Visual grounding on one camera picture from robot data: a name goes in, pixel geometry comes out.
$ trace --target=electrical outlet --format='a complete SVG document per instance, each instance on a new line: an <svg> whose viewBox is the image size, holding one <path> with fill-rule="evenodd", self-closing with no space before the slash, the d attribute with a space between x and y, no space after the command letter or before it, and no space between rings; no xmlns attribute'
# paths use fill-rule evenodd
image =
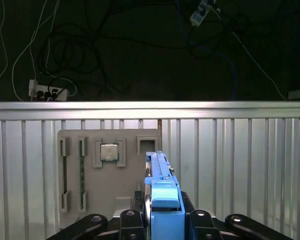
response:
<svg viewBox="0 0 300 240"><path fill-rule="evenodd" d="M197 10L190 17L192 26L199 27L217 0L201 0Z"/></svg>
<svg viewBox="0 0 300 240"><path fill-rule="evenodd" d="M67 97L68 97L68 90L60 87L55 87L55 86L50 86L49 87L50 93L51 94L58 94L60 93L60 91L62 91L58 97L55 99L56 101L61 101L61 102L65 102L67 101ZM48 86L45 85L39 85L37 84L37 81L34 80L30 80L29 82L29 96L30 97L37 97L37 93L38 92L42 92L40 94L40 99L45 99L45 94L48 94Z"/></svg>

